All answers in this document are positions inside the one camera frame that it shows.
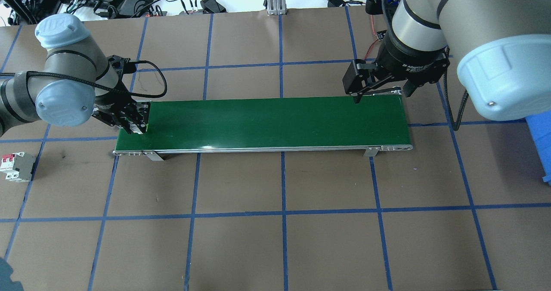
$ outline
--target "silver metal band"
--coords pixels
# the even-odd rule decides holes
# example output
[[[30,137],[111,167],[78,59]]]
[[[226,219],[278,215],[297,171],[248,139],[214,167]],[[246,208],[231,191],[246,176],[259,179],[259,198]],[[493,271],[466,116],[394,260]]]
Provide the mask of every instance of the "silver metal band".
[[[417,22],[408,14],[401,1],[392,19],[392,29],[396,37],[409,46],[419,51],[435,51],[447,45],[442,30],[429,28]]]

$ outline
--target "blue tape line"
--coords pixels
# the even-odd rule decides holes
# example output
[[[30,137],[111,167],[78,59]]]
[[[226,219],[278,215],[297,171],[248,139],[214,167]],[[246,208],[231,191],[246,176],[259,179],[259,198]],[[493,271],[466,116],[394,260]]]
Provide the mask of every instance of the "blue tape line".
[[[279,63],[283,63],[283,16],[278,15]]]
[[[381,201],[378,195],[377,175],[375,172],[375,162],[373,160],[373,157],[369,158],[369,164],[371,166],[371,179],[373,181],[373,192],[375,194],[375,204],[377,206],[379,231],[381,233],[381,246],[382,246],[382,256],[384,259],[384,270],[386,271],[386,283],[388,285],[388,290],[393,291],[392,277],[390,275],[390,263],[388,262],[388,250],[386,247],[386,236],[384,235],[384,223],[382,221]]]
[[[88,291],[92,291],[92,286],[94,285],[94,278],[96,276],[96,269],[98,268],[98,259],[100,257],[100,249],[102,248],[102,240],[103,240],[103,234],[105,230],[106,217],[109,211],[109,204],[111,203],[111,194],[113,193],[113,184],[115,182],[115,174],[117,172],[117,166],[118,166],[118,156],[116,156],[115,160],[113,161],[111,179],[109,181],[107,197],[105,198],[105,207],[104,207],[104,213],[102,216],[102,225],[100,226],[100,234],[98,235],[98,244],[96,245],[94,261],[92,262],[92,271],[90,272],[90,280],[88,281]]]
[[[212,42],[212,24],[214,20],[214,14],[210,14],[210,23],[208,28],[208,42],[207,42],[207,59],[205,62],[205,79],[203,84],[203,101],[207,99],[207,86],[208,86],[208,69],[210,64],[210,44]]]
[[[145,39],[145,31],[147,29],[147,20],[149,18],[145,18],[144,22],[143,22],[143,28],[142,28],[142,36],[139,40],[139,46],[138,46],[138,54],[136,56],[136,59],[140,59],[140,57],[142,56],[142,48],[143,48],[143,41]],[[130,83],[130,89],[129,91],[132,92],[134,90],[134,83],[136,82],[136,73],[132,74],[132,82]]]
[[[6,68],[6,65],[8,64],[9,56],[12,55],[13,47],[15,46],[15,42],[17,41],[17,38],[19,37],[19,33],[21,32],[22,28],[23,28],[23,26],[19,25],[19,28],[17,29],[17,32],[15,33],[15,37],[13,38],[12,45],[9,47],[8,54],[6,54],[6,59],[4,60],[4,63],[2,64],[2,68],[0,68],[0,73],[4,72],[4,68]]]
[[[106,217],[107,221],[126,220],[161,220],[161,219],[185,219],[191,218],[191,214],[159,214],[159,215],[114,215]]]
[[[183,281],[184,291],[189,290],[189,273],[191,272],[191,251],[193,247],[193,231],[195,230],[195,212],[197,211],[197,191],[199,188],[199,168],[201,167],[201,153],[197,154],[195,162],[195,181],[193,183],[193,201],[191,204],[191,216],[189,219],[189,236],[187,238],[186,271]]]
[[[191,66],[191,67],[167,67],[167,68],[159,68],[160,71],[189,71],[191,69],[205,69],[205,66]],[[138,73],[151,73],[155,72],[157,73],[157,69],[153,68],[142,68],[138,69]]]
[[[48,138],[46,142],[94,142],[102,140],[116,140],[116,136],[105,137],[76,137],[76,138]]]
[[[14,142],[42,142],[41,139],[6,139],[0,140],[0,144],[10,144]]]
[[[101,221],[102,217],[53,217],[53,218],[22,218],[20,222],[69,222],[69,221]]]
[[[308,64],[331,64],[331,63],[350,63],[349,59],[334,59],[334,60],[311,60],[305,62],[283,62],[283,65],[308,65]]]
[[[346,20],[348,22],[348,30],[350,31],[350,40],[352,41],[352,53],[354,53],[354,59],[357,59],[358,54],[356,53],[356,40],[354,40],[354,32],[352,30],[352,22],[350,21],[348,6],[344,6],[344,11],[346,11]]]
[[[518,119],[511,121],[466,121],[461,122],[461,125],[481,125],[481,124],[525,124],[526,119]]]
[[[283,99],[283,22],[282,15],[278,16],[279,30],[279,98]]]
[[[213,69],[221,69],[221,68],[243,68],[243,67],[266,67],[266,66],[279,66],[279,63],[258,63],[258,64],[236,64],[236,65],[215,65],[215,66],[209,66],[209,68]]]
[[[287,180],[285,178],[285,152],[281,152],[281,211],[283,234],[283,290],[289,291],[289,265],[287,262]]]
[[[475,205],[478,209],[512,209],[512,208],[551,208],[551,203],[526,203],[526,204],[489,204]],[[395,212],[433,212],[433,211],[466,211],[471,210],[470,205],[463,206],[437,206],[437,207],[392,207],[381,208],[384,213]],[[314,215],[314,214],[354,214],[377,213],[377,208],[349,208],[349,209],[307,209],[299,211],[285,211],[285,215]],[[257,217],[283,215],[283,211],[267,212],[226,212],[226,213],[195,213],[195,218],[226,218],[226,217]],[[191,214],[162,214],[162,215],[116,215],[105,217],[106,221],[125,220],[157,220],[157,219],[188,219]],[[52,218],[21,218],[20,222],[65,222],[65,221],[101,221],[103,217],[52,217]],[[14,219],[0,219],[0,223],[13,223]]]
[[[426,126],[447,126],[445,122],[436,122],[433,124],[408,124],[409,127],[426,127]]]
[[[545,208],[551,207],[551,203],[475,205],[474,207],[476,209]]]
[[[467,193],[467,198],[469,199],[469,204],[471,208],[471,212],[473,214],[474,219],[474,225],[477,229],[478,234],[478,240],[480,242],[480,248],[482,249],[482,254],[484,255],[484,262],[486,263],[486,269],[488,270],[488,276],[490,278],[490,283],[492,284],[492,288],[494,290],[497,290],[497,284],[495,282],[494,277],[494,271],[492,270],[492,264],[490,263],[490,257],[488,256],[488,251],[486,250],[486,243],[484,242],[484,236],[482,235],[482,229],[480,228],[480,222],[478,221],[478,214],[477,209],[474,206],[474,200],[471,193],[471,188],[469,186],[469,182],[467,180],[467,173],[465,171],[465,167],[463,165],[463,159],[461,158],[461,152],[459,150],[459,145],[457,144],[457,139],[455,137],[455,132],[453,131],[453,128],[451,126],[451,118],[449,118],[449,113],[446,111],[446,102],[444,99],[444,95],[442,93],[442,88],[440,87],[440,83],[438,82],[436,84],[438,88],[438,93],[440,95],[440,101],[442,102],[442,107],[444,109],[444,113],[446,114],[446,120],[448,122],[448,128],[449,128],[449,134],[451,136],[451,139],[453,141],[453,147],[455,148],[455,154],[457,155],[457,161],[459,162],[459,167],[461,169],[461,176],[463,177],[463,183],[465,185],[465,191]]]
[[[351,209],[311,209],[305,211],[287,211],[287,215],[303,214],[348,214],[348,213],[376,213],[376,208],[351,208]]]
[[[375,60],[374,58],[366,59],[366,62]],[[303,62],[282,62],[282,63],[257,63],[257,64],[236,64],[236,65],[209,65],[208,69],[222,69],[222,68],[245,68],[245,67],[267,67],[267,66],[280,66],[280,65],[314,65],[314,64],[332,64],[332,63],[350,63],[349,59],[336,59],[336,60],[310,60]],[[170,67],[159,68],[161,71],[188,71],[190,69],[207,69],[207,66],[194,66],[194,67]],[[157,70],[152,68],[144,68],[138,70],[138,73],[151,73]]]
[[[437,206],[437,207],[409,207],[409,208],[382,208],[384,213],[400,212],[439,212],[439,211],[468,211],[470,206]]]
[[[234,212],[234,213],[195,213],[195,218],[257,217],[261,215],[282,215],[281,211]]]
[[[31,181],[27,184],[27,189],[25,190],[25,196],[23,197],[23,203],[21,204],[21,207],[19,208],[19,214],[17,216],[17,220],[15,222],[15,226],[13,227],[12,236],[9,238],[8,248],[6,249],[6,254],[4,255],[4,259],[7,261],[10,252],[12,251],[13,242],[15,241],[15,235],[17,233],[17,230],[19,229],[19,224],[21,223],[21,218],[23,216],[23,211],[25,210],[25,206],[27,205],[27,201],[29,200],[29,195],[31,192],[31,187],[33,187],[33,180],[36,173],[36,169],[38,168],[38,163],[40,162],[40,157],[42,156],[42,152],[44,151],[44,145],[46,144],[46,138],[48,138],[48,133],[50,132],[51,125],[48,124],[46,127],[46,131],[44,132],[44,137],[42,139],[42,144],[40,145],[40,150],[38,151],[38,155],[36,156],[35,164],[33,165],[33,176],[31,177]]]

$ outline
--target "light blue joint cap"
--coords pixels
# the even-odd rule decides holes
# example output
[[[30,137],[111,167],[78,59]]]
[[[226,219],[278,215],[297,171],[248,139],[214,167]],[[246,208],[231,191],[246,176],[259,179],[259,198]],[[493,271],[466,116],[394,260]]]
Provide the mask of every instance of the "light blue joint cap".
[[[508,121],[551,110],[551,34],[494,40],[469,52],[457,67],[474,107]]]
[[[39,117],[55,126],[79,126],[94,111],[94,88],[71,80],[46,85],[36,97]]]
[[[88,28],[72,14],[56,14],[42,20],[35,28],[36,39],[43,48],[59,48],[90,36]]]

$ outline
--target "blue plastic bin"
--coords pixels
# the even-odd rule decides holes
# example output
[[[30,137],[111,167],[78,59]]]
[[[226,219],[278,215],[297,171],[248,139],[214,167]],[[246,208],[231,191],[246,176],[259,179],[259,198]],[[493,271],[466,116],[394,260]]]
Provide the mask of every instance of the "blue plastic bin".
[[[551,111],[526,117],[526,121],[545,169],[543,181],[551,186]]]

